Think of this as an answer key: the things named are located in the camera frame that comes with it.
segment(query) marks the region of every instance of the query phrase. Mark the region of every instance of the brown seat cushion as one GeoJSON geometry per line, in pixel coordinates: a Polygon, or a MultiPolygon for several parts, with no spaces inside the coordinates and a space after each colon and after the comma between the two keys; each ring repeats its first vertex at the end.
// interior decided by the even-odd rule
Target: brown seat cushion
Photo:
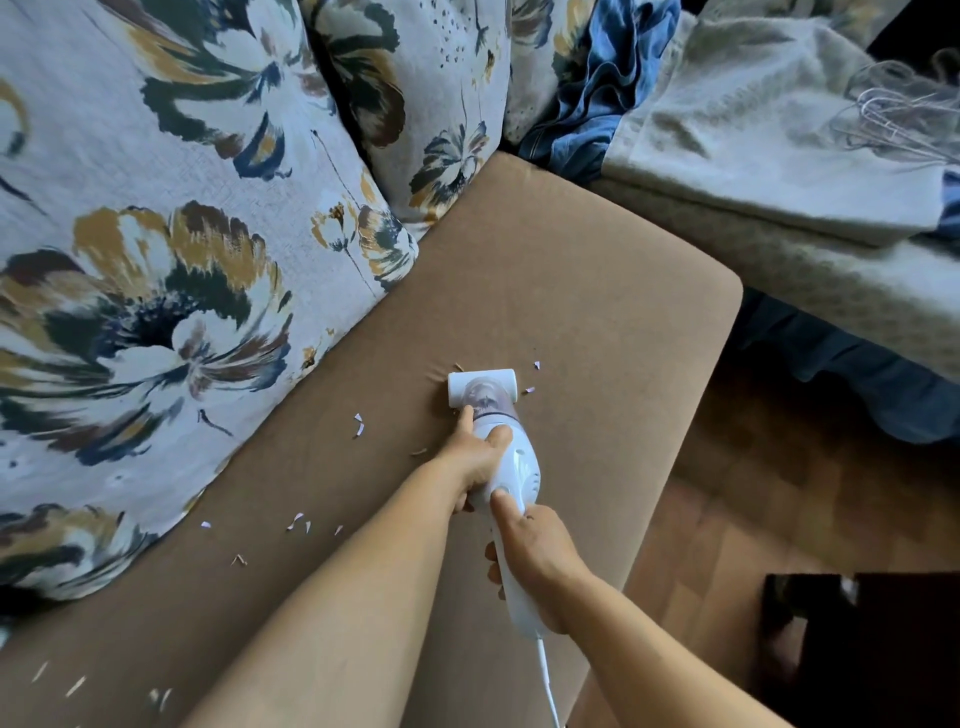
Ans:
{"type": "MultiPolygon", "coordinates": [[[[496,155],[423,239],[410,277],[180,526],[101,592],[14,631],[0,650],[0,722],[178,724],[421,460],[409,453],[443,441],[454,362],[514,367],[521,386],[536,385],[518,411],[542,467],[541,501],[564,517],[588,563],[622,585],[740,294],[732,273],[676,237],[496,155]],[[367,427],[353,439],[356,412],[367,427]],[[309,535],[286,531],[300,511],[309,535]],[[237,553],[248,566],[231,565],[237,553]],[[152,688],[173,688],[162,716],[152,688]]],[[[487,540],[479,517],[455,519],[405,728],[548,724],[534,648],[484,578],[487,540]]],[[[587,667],[560,638],[548,651],[565,716],[587,667]]]]}

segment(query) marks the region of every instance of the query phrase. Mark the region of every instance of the handheld vacuum cleaner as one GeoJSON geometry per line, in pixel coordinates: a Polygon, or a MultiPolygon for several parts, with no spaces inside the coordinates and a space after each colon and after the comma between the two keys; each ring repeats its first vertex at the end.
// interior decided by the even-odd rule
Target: handheld vacuum cleaner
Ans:
{"type": "Polygon", "coordinates": [[[550,701],[554,727],[560,728],[553,693],[550,691],[546,651],[543,648],[543,636],[549,630],[540,620],[533,600],[510,573],[503,553],[503,539],[490,510],[490,494],[498,488],[510,494],[520,513],[537,501],[537,493],[540,492],[540,464],[514,409],[518,395],[516,374],[513,369],[452,372],[446,378],[446,390],[449,404],[454,409],[461,409],[468,404],[473,407],[473,434],[477,437],[485,439],[498,425],[507,425],[514,432],[514,439],[507,447],[496,475],[482,490],[474,491],[470,495],[470,503],[477,513],[485,515],[490,521],[510,619],[521,635],[537,643],[543,687],[550,701]]]}

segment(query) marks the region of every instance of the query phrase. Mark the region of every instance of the person's left arm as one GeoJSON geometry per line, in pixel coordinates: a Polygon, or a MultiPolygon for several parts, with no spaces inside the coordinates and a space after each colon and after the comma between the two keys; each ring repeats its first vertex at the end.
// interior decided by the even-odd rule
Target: person's left arm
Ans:
{"type": "Polygon", "coordinates": [[[493,476],[512,438],[506,426],[486,441],[472,431],[465,407],[444,449],[280,606],[186,728],[399,724],[450,514],[493,476]]]}

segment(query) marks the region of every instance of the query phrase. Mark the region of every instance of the parquet floor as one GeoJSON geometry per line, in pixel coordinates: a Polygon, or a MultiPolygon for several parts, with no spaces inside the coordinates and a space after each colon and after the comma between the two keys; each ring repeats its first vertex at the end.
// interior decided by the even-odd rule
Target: parquet floor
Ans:
{"type": "MultiPolygon", "coordinates": [[[[838,380],[801,384],[769,352],[726,355],[626,594],[750,689],[772,571],[960,570],[960,448],[881,432],[838,380]]],[[[592,678],[569,728],[617,728],[592,678]]]]}

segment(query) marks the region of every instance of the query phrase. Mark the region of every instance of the vacuum nozzle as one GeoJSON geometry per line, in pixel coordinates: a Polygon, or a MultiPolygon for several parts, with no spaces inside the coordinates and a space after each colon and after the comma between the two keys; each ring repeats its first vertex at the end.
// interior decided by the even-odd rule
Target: vacuum nozzle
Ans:
{"type": "Polygon", "coordinates": [[[516,389],[516,372],[513,369],[488,369],[483,372],[450,372],[446,378],[446,396],[450,407],[460,409],[464,406],[464,396],[470,383],[477,379],[492,380],[500,385],[516,402],[519,392],[516,389]]]}

